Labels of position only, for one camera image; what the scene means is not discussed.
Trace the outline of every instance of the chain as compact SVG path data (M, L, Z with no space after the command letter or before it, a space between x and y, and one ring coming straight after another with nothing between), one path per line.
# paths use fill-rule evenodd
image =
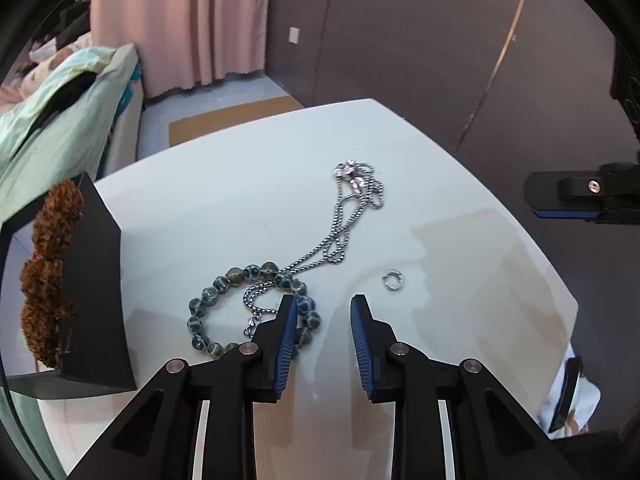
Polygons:
M334 170L335 183L337 186L337 198L334 205L334 218L331 224L329 234L315 248L304 256L301 256L293 263L280 269L280 272L289 272L292 276L299 272L315 269L324 264L337 265L344 260L347 243L349 242L350 228L358 221L364 209L367 206L379 209L384 203L384 186L374 178L374 168L366 162L355 162L347 160L344 164L339 164ZM348 184L352 193L344 195L343 187ZM346 222L344 222L344 203L347 200L357 200L358 205L351 213ZM322 257L319 260L302 265L307 260L322 251ZM244 293L242 301L252 316L249 323L244 329L244 335L251 337L256 327L260 324L262 316L268 314L275 316L278 313L275 308L262 308L255 305L254 300L257 296L264 294L268 290L275 287L274 280L268 282L255 283L250 286Z

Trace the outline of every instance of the gray wall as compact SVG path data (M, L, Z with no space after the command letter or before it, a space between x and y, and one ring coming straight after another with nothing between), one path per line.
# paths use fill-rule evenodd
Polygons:
M373 97L457 156L510 209L578 301L574 346L602 390L592 429L640 399L640 228L535 218L531 171L632 160L608 95L614 40L582 0L526 0L462 146L517 0L271 0L268 75L303 104ZM289 27L300 43L287 42Z

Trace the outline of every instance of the brown fuzzy object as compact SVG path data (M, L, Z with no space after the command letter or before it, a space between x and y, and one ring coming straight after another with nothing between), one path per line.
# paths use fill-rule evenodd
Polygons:
M58 321L72 315L72 306L62 295L62 256L82 216L82 204L72 181L51 188L33 223L34 255L20 274L26 297L20 314L22 332L34 357L50 368L59 361Z

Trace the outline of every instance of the gray bead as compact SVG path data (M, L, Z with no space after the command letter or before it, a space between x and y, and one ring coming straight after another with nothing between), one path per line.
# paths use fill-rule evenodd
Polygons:
M301 326L296 329L296 335L293 337L293 342L296 345L304 346L311 343L313 338L314 335L311 333L311 330L306 326Z
M291 282L291 291L296 296L306 296L306 283L300 280L293 280Z
M202 334L202 331L204 330L202 320L198 316L191 316L187 320L187 329L192 334Z
M208 344L209 338L205 335L195 334L193 338L191 338L191 346L193 346L196 350L206 350Z
M218 302L218 290L214 286L208 286L202 291L202 303L204 306L214 306Z
M308 296L298 296L296 298L296 304L298 306L299 316L306 316L308 312L316 309L316 300Z
M276 274L276 277L273 279L273 281L278 288L281 288L282 290L289 290L291 288L293 276L290 272L279 272L278 274Z
M207 313L207 308L202 304L200 298L193 298L189 302L189 310L192 316L203 317Z
M215 361L225 353L225 348L220 343L211 342L207 345L207 354Z
M231 287L231 282L226 276L218 276L213 280L213 286L218 290L220 294L224 294Z
M302 324L308 326L312 330L315 330L320 326L320 314L315 310L309 311L305 317L302 318Z
M248 282L256 282L260 279L260 267L257 265L249 265L244 268L244 278Z
M226 277L228 277L231 286L240 286L244 283L244 270L240 267L231 267L226 272Z
M277 273L278 266L273 262L264 262L262 264L262 267L260 267L260 275L265 282L270 282L273 278L276 277Z

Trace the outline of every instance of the white table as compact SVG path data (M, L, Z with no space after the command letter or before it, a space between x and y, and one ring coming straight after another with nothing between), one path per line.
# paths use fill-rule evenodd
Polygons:
M207 360L191 348L185 321L189 299L217 275L266 260L287 265L328 233L332 171L348 158L375 166L385 206L365 211L343 263L300 275L322 327L283 400L255 406L260 480L388 478L393 410L362 391L354 294L429 357L480 359L532 415L574 325L577 305L558 274L467 170L377 102L340 103L201 137L97 183L122 228L122 302L138 386L173 357ZM382 287L391 268L404 274L400 292ZM270 292L257 303L279 302ZM242 293L219 306L209 335L241 340ZM40 402L66 470L132 396Z

